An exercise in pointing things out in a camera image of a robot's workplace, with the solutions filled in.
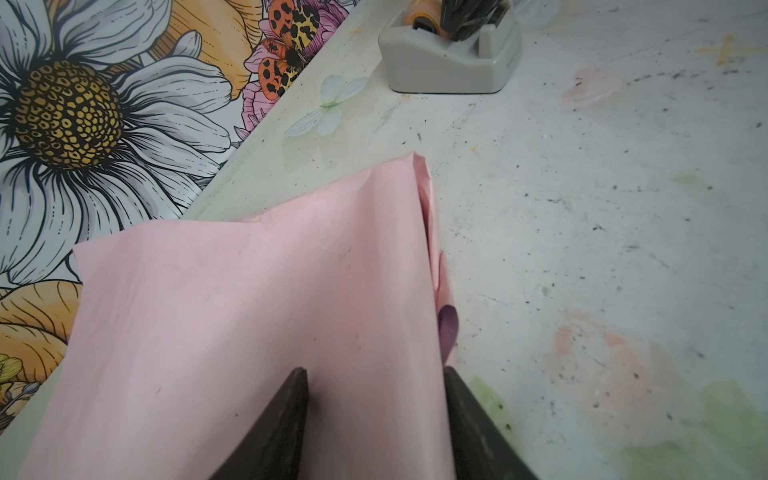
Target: butterfly decal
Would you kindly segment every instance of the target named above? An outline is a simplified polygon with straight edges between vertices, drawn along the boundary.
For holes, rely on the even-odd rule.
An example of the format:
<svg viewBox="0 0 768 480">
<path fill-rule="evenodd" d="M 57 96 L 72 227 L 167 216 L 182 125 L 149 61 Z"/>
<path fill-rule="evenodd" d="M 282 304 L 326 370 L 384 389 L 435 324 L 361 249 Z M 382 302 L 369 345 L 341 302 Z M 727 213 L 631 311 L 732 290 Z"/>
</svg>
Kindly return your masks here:
<svg viewBox="0 0 768 480">
<path fill-rule="evenodd" d="M 274 0 L 269 23 L 276 38 L 264 38 L 262 45 L 275 58 L 264 58 L 259 65 L 259 84 L 267 99 L 282 97 L 307 60 L 302 54 L 320 27 L 320 13 L 299 0 Z"/>
<path fill-rule="evenodd" d="M 299 137 L 317 127 L 317 133 L 325 137 L 331 135 L 341 125 L 339 105 L 357 95 L 368 83 L 368 78 L 356 78 L 344 81 L 341 75 L 328 75 L 320 85 L 320 108 L 311 111 L 295 124 L 291 125 L 284 137 Z"/>
</svg>

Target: orange flower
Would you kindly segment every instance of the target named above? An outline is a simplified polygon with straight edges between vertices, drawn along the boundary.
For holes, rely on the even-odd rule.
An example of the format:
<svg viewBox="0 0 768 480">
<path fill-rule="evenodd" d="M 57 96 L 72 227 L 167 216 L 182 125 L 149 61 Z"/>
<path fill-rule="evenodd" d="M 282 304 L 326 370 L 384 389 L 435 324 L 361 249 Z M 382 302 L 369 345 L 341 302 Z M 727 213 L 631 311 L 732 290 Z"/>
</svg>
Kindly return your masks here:
<svg viewBox="0 0 768 480">
<path fill-rule="evenodd" d="M 250 80 L 243 62 L 261 41 L 262 17 L 262 0 L 174 0 L 168 29 L 150 55 L 164 58 L 182 35 L 197 31 L 203 39 L 198 59 L 217 66 L 232 84 L 232 99 L 237 98 Z"/>
<path fill-rule="evenodd" d="M 63 360 L 81 290 L 63 280 L 0 290 L 0 432 Z"/>
</svg>

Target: table surface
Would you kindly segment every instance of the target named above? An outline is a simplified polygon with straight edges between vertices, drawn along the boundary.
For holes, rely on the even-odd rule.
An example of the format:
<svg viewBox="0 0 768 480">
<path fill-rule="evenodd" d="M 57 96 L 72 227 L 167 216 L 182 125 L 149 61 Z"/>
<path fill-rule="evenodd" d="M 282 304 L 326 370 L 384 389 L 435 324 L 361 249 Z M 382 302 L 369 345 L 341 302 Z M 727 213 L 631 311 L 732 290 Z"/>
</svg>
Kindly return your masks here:
<svg viewBox="0 0 768 480">
<path fill-rule="evenodd" d="M 425 95 L 388 88 L 376 42 L 406 1 L 366 0 L 185 217 L 236 220 L 417 151 L 454 361 L 541 478 L 766 472 L 766 3 L 566 0 L 530 25 L 558 3 L 531 0 L 500 92 Z M 574 108 L 586 67 L 621 89 Z M 329 74 L 369 83 L 335 133 L 283 138 Z"/>
</svg>

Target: orange tape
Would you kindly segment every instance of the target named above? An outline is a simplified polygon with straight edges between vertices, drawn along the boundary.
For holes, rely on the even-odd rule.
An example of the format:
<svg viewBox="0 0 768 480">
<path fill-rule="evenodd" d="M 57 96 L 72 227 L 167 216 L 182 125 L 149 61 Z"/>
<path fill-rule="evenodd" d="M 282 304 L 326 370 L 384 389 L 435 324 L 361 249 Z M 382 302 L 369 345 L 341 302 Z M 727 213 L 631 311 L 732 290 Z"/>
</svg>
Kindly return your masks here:
<svg viewBox="0 0 768 480">
<path fill-rule="evenodd" d="M 402 24 L 413 25 L 418 20 L 428 22 L 435 28 L 437 35 L 447 38 L 440 28 L 441 8 L 441 0 L 413 0 L 402 17 Z"/>
</svg>

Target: pink paper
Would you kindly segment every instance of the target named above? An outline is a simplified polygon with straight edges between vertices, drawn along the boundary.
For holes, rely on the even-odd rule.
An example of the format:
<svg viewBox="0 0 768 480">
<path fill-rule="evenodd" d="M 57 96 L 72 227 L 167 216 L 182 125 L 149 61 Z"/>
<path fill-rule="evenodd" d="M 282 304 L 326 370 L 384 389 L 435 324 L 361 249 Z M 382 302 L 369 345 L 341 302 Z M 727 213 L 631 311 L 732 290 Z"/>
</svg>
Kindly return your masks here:
<svg viewBox="0 0 768 480">
<path fill-rule="evenodd" d="M 206 480 L 295 366 L 301 478 L 455 477 L 442 361 L 457 319 L 423 157 L 75 254 L 81 305 L 20 480 Z"/>
</svg>

